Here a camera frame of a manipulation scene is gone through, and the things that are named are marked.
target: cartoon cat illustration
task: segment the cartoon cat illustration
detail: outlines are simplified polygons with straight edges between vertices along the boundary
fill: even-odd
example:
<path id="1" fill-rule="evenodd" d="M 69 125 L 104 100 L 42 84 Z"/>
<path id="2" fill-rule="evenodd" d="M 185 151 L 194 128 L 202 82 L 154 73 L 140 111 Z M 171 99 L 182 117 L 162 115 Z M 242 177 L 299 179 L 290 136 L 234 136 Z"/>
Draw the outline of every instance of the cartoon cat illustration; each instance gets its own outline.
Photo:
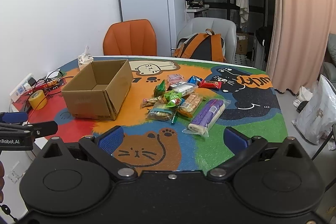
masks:
<path id="1" fill-rule="evenodd" d="M 176 170 L 181 161 L 181 149 L 177 133 L 172 128 L 162 128 L 159 133 L 125 133 L 122 144 L 113 152 L 113 156 L 134 167 L 140 174 L 142 170 Z"/>
<path id="2" fill-rule="evenodd" d="M 214 90 L 216 93 L 224 96 L 231 93 L 236 100 L 235 109 L 228 108 L 221 115 L 223 120 L 238 120 L 244 117 L 262 117 L 270 111 L 271 108 L 280 109 L 277 97 L 273 94 L 272 89 L 250 88 L 247 85 L 242 85 L 237 82 L 237 77 L 240 75 L 249 75 L 233 68 L 218 68 L 212 69 L 214 74 L 207 79 L 211 81 L 222 82 L 221 90 Z"/>
<path id="3" fill-rule="evenodd" d="M 178 70 L 180 67 L 171 61 L 138 60 L 130 61 L 132 71 L 137 75 L 158 75 L 163 70 Z"/>

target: red candy bar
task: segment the red candy bar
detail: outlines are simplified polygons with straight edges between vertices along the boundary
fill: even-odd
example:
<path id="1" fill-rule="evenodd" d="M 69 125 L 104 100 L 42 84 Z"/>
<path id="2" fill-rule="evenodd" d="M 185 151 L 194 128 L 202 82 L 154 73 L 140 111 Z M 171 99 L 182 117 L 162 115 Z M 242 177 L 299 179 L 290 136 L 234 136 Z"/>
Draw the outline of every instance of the red candy bar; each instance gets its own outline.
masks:
<path id="1" fill-rule="evenodd" d="M 200 88 L 206 88 L 206 89 L 220 89 L 222 86 L 222 82 L 214 82 L 214 81 L 205 81 L 202 80 L 199 84 Z"/>

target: tiled floor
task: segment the tiled floor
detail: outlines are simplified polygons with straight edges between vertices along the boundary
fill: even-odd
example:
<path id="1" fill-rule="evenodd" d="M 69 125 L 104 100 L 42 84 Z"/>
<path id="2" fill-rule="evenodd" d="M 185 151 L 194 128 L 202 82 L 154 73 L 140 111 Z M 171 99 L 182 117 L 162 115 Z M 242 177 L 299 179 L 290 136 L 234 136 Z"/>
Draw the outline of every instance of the tiled floor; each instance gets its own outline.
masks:
<path id="1" fill-rule="evenodd" d="M 234 59 L 234 64 L 243 65 L 243 66 L 252 66 L 251 60 L 246 58 L 246 55 L 236 54 Z"/>
<path id="2" fill-rule="evenodd" d="M 277 93 L 277 97 L 283 114 L 283 118 L 285 119 L 288 135 L 297 138 L 300 144 L 308 153 L 308 155 L 312 157 L 319 148 L 319 146 L 312 145 L 306 142 L 292 124 L 292 120 L 294 120 L 298 115 L 298 112 L 293 105 L 295 96 L 293 96 L 289 91 L 286 91 L 284 94 Z M 336 177 L 336 151 L 329 151 L 327 145 L 314 159 L 314 164 L 319 170 L 325 185 L 329 184 Z M 336 184 L 325 193 L 322 202 L 317 210 L 317 213 L 325 218 L 327 221 L 330 221 L 331 217 L 336 215 L 336 208 L 334 210 L 331 209 L 327 213 L 330 208 L 336 206 L 335 197 Z"/>

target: screw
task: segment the screw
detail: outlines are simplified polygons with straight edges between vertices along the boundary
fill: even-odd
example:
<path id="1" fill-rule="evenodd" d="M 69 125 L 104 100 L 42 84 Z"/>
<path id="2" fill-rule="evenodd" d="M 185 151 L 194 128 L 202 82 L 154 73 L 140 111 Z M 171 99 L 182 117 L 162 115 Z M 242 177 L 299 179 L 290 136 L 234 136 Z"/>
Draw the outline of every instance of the screw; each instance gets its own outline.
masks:
<path id="1" fill-rule="evenodd" d="M 210 170 L 210 175 L 214 177 L 224 177 L 226 175 L 226 171 L 222 168 L 214 168 Z"/>
<path id="2" fill-rule="evenodd" d="M 134 174 L 134 170 L 131 168 L 121 168 L 118 170 L 118 174 L 122 177 L 130 177 Z"/>
<path id="3" fill-rule="evenodd" d="M 175 175 L 175 174 L 169 174 L 168 178 L 169 179 L 177 179 L 177 175 Z"/>

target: orange chair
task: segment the orange chair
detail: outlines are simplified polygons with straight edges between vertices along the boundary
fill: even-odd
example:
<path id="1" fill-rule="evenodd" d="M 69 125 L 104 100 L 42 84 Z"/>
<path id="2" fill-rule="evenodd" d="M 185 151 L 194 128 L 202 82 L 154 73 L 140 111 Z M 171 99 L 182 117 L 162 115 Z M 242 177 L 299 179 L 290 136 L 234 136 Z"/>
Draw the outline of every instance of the orange chair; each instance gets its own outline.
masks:
<path id="1" fill-rule="evenodd" d="M 156 36 L 147 19 L 130 20 L 110 26 L 103 42 L 104 55 L 157 56 Z"/>

